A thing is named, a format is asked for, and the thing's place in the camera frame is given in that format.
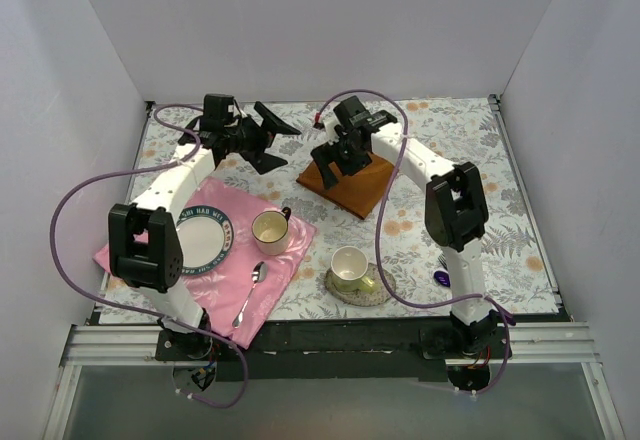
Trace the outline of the orange-brown cloth napkin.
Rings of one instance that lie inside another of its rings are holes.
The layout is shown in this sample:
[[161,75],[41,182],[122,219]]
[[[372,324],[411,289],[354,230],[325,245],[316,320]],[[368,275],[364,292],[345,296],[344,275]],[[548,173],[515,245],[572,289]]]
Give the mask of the orange-brown cloth napkin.
[[373,155],[372,163],[354,176],[342,175],[335,165],[331,166],[331,170],[338,184],[329,190],[324,188],[320,171],[314,162],[298,176],[297,182],[360,220],[365,220],[384,195],[393,166]]

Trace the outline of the purple fork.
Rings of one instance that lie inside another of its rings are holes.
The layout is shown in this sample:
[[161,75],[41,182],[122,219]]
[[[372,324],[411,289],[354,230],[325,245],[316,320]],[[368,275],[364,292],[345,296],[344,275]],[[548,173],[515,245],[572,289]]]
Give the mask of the purple fork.
[[438,257],[438,261],[439,261],[440,265],[441,265],[444,269],[447,269],[447,268],[448,268],[448,267],[447,267],[447,261],[446,261],[446,258],[445,258],[445,256],[444,256],[444,254],[441,254],[441,255]]

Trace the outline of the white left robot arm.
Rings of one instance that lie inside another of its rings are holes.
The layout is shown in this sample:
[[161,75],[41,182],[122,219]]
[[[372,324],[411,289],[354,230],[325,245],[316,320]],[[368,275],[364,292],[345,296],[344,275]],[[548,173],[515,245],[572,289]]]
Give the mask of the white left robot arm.
[[267,151],[276,136],[299,132],[262,102],[254,110],[259,121],[231,95],[206,95],[197,117],[181,128],[170,167],[149,191],[128,205],[114,205],[108,214],[111,274],[150,301],[171,344],[193,360],[211,352],[213,337],[208,314],[181,278],[180,213],[227,155],[239,154],[263,175],[287,163]]

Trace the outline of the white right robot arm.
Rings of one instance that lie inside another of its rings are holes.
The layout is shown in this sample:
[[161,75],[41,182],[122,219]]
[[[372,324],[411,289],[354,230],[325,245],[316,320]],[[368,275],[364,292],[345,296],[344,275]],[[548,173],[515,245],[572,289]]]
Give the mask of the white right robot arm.
[[481,259],[482,238],[489,219],[478,168],[454,163],[436,154],[409,134],[406,112],[369,111],[359,90],[338,93],[326,101],[333,118],[314,119],[326,135],[311,152],[323,186],[338,185],[340,176],[353,176],[378,156],[392,164],[425,195],[424,222],[432,241],[441,248],[450,279],[452,343],[464,357],[483,352],[500,321],[501,310],[486,290]]

